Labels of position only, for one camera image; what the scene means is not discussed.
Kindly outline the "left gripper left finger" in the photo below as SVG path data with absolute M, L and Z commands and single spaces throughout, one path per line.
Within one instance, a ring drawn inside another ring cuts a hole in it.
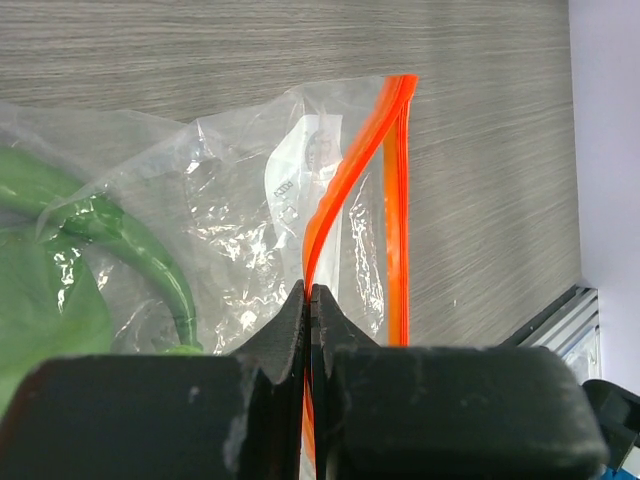
M 42 363 L 1 423 L 5 479 L 295 479 L 304 286 L 228 355 Z

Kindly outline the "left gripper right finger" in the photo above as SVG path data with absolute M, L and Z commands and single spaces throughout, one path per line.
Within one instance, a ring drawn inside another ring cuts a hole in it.
M 547 348 L 382 347 L 321 285 L 309 322 L 320 479 L 589 479 L 608 459 Z

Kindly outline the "clear orange zip top bag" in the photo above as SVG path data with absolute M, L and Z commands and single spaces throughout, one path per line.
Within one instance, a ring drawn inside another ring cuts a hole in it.
M 306 295 L 328 288 L 377 345 L 406 345 L 416 87 L 413 75 L 314 82 L 189 123 L 3 103 L 1 149 L 25 150 L 76 177 L 83 187 L 73 200 L 102 194 L 164 245 L 190 286 L 202 346 L 175 352 L 161 296 L 104 247 L 85 244 L 111 314 L 110 349 L 39 365 L 91 355 L 228 355 L 279 312 L 296 283 Z M 313 421 L 305 411 L 295 479 L 320 479 Z

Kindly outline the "green fake pepper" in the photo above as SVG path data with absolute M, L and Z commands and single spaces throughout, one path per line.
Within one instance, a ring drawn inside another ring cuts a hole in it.
M 157 237 L 110 198 L 78 201 L 82 182 L 37 156 L 1 149 L 1 206 L 29 218 L 1 230 L 1 406 L 41 362 L 109 351 L 109 307 L 83 254 L 104 247 L 161 296 L 173 319 L 175 352 L 202 349 L 190 286 Z

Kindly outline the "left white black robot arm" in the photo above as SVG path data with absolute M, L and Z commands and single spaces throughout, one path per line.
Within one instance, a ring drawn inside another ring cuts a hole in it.
M 377 345 L 297 283 L 227 356 L 50 360 L 1 424 L 5 479 L 595 479 L 639 444 L 639 399 L 543 347 Z

